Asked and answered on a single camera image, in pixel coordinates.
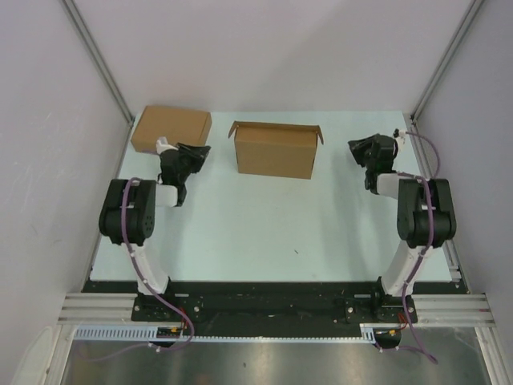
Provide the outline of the brown cardboard box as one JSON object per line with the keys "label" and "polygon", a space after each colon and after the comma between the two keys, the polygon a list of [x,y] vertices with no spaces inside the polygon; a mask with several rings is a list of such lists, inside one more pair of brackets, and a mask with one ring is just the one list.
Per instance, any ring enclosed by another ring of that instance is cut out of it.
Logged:
{"label": "brown cardboard box", "polygon": [[148,105],[131,136],[136,152],[156,153],[156,141],[165,137],[169,144],[206,145],[212,126],[211,113],[188,108]]}

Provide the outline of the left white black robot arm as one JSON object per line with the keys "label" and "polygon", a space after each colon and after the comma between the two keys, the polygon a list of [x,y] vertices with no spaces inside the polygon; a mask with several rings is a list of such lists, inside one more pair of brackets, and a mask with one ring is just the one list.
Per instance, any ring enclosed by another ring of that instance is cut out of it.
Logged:
{"label": "left white black robot arm", "polygon": [[203,168],[210,151],[208,145],[170,144],[160,137],[156,141],[160,162],[157,176],[111,180],[99,214],[100,233],[128,254],[137,276],[138,291],[155,294],[148,309],[162,321],[176,314],[177,301],[164,293],[170,278],[159,258],[147,250],[156,226],[156,209],[184,204],[186,182]]}

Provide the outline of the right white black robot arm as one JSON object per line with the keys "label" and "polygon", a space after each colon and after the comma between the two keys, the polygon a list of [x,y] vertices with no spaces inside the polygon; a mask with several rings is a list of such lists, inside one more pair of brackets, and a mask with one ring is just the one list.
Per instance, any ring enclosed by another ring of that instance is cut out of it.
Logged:
{"label": "right white black robot arm", "polygon": [[454,238],[457,222],[447,179],[426,178],[394,169],[394,161],[408,136],[432,142],[420,134],[395,130],[392,136],[375,134],[348,142],[356,163],[365,169],[365,189],[397,202],[400,243],[386,272],[379,278],[384,294],[372,298],[370,313],[388,322],[398,313],[398,302],[413,293],[423,262],[435,249]]}

